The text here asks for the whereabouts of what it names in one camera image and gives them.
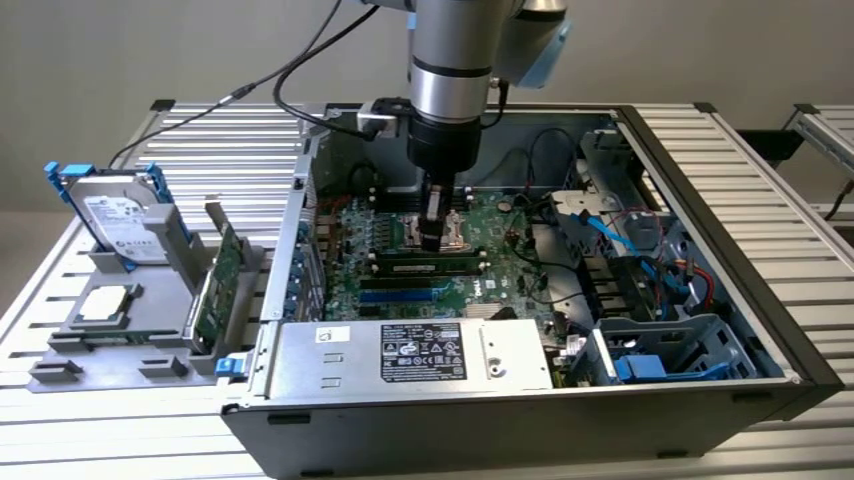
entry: warning label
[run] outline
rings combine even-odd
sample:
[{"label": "warning label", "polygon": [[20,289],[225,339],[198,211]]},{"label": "warning label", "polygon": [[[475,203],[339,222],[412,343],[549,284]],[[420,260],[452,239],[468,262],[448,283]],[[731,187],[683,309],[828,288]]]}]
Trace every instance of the warning label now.
[{"label": "warning label", "polygon": [[459,323],[383,325],[380,355],[388,383],[465,380]]}]

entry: robot end effector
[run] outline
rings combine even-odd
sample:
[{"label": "robot end effector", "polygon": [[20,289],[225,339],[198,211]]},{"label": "robot end effector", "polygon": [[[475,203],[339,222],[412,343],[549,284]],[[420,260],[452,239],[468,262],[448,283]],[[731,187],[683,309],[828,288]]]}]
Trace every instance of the robot end effector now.
[{"label": "robot end effector", "polygon": [[[480,115],[489,87],[499,85],[493,79],[501,78],[503,100],[508,84],[543,86],[568,32],[565,6],[563,0],[368,1],[413,6],[416,12],[411,107],[400,110],[408,117],[408,159],[424,170],[421,248],[439,251],[455,177],[477,158]],[[373,107],[388,114],[383,103]],[[373,107],[360,112],[360,126],[380,113]]]}]

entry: blue wire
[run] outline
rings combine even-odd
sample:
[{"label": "blue wire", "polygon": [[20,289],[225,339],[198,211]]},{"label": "blue wire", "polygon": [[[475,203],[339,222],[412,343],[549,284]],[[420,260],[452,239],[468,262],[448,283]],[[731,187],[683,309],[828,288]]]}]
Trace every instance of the blue wire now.
[{"label": "blue wire", "polygon": [[[575,220],[577,220],[577,222],[581,222],[580,217],[577,216],[577,214],[571,214],[569,218],[573,218]],[[624,238],[623,236],[620,236],[616,232],[613,232],[603,223],[601,220],[599,220],[595,217],[588,217],[587,218],[587,224],[595,228],[596,230],[599,230],[599,232],[601,232],[601,234],[608,237],[609,239],[612,239],[613,241],[621,243],[623,245],[625,245],[625,248],[628,249],[628,252],[635,256],[640,256],[640,254],[637,253],[637,249],[635,248],[635,244],[631,243],[631,240],[628,240],[627,238]],[[643,271],[647,273],[647,275],[651,278],[656,278],[657,277],[657,273],[655,272],[655,269],[652,268],[652,266],[641,261],[640,262],[640,267],[643,268]],[[664,283],[667,284],[667,286],[669,288],[672,288],[673,290],[676,290],[679,293],[684,294],[684,293],[689,293],[688,287],[679,285],[676,283],[675,278],[672,277],[672,275],[664,275],[663,276],[664,279]],[[661,318],[664,318],[664,308],[661,308]]]}]

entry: gray wall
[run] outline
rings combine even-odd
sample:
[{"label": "gray wall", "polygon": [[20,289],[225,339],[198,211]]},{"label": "gray wall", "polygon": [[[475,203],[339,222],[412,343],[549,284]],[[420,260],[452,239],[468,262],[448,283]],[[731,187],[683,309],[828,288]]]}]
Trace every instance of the gray wall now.
[{"label": "gray wall", "polygon": [[[363,10],[345,3],[337,28]],[[854,103],[850,0],[568,3],[575,29],[555,78],[540,91],[513,91],[515,101],[709,101],[736,126],[767,127],[796,101]],[[153,99],[220,98],[298,50],[329,5],[0,0],[0,209],[62,209],[41,165],[104,165]],[[405,51],[404,15],[381,12],[286,93],[308,101],[405,94]],[[268,90],[250,100],[266,102]],[[791,178],[827,200],[838,176],[826,164],[799,165]]]}]

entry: capacitor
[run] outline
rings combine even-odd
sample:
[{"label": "capacitor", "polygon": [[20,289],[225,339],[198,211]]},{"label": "capacitor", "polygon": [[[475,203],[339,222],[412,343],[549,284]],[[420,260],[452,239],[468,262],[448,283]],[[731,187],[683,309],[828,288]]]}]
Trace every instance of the capacitor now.
[{"label": "capacitor", "polygon": [[497,208],[497,211],[501,213],[509,213],[512,212],[512,203],[507,202],[507,201],[500,201],[497,202],[497,204],[495,205]]}]

